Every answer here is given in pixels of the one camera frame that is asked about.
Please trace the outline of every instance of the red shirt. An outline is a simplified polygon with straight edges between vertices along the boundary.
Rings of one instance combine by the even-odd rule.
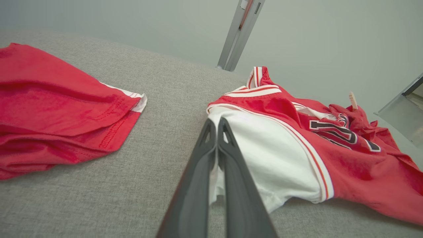
[[[0,179],[116,151],[145,103],[42,50],[0,49]]]

